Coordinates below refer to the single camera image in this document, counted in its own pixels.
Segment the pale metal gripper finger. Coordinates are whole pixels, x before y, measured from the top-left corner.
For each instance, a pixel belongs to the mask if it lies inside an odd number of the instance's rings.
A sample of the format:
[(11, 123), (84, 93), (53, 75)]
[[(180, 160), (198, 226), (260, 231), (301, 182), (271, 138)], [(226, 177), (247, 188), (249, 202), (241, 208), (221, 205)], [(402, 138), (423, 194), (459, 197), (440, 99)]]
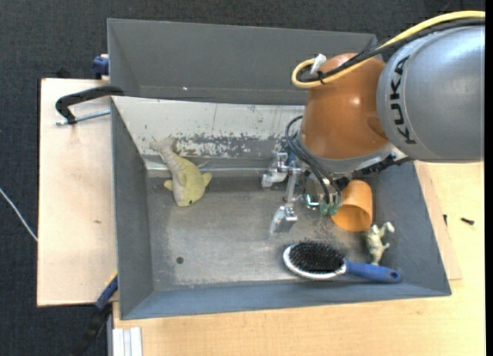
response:
[(297, 220), (298, 216), (293, 207), (281, 206), (270, 221), (269, 234), (289, 233)]
[(276, 153), (268, 166), (267, 172), (262, 176), (261, 186), (263, 188), (270, 188), (275, 183), (283, 182), (286, 179), (290, 169), (287, 162), (287, 153)]

